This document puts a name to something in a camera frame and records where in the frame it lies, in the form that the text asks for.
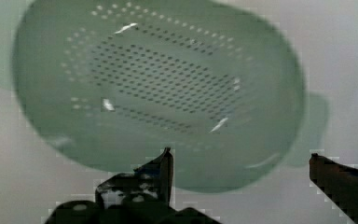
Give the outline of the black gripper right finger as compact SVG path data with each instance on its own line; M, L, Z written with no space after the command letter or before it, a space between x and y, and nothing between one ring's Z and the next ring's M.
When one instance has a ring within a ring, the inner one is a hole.
M310 181L358 224L358 169L337 163L318 153L311 154L309 167Z

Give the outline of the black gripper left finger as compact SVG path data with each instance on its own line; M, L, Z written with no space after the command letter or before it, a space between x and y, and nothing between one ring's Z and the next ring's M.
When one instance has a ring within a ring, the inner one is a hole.
M173 180L173 155L170 147L132 173L119 173L95 190L95 202L103 209L124 202L160 201L170 204Z

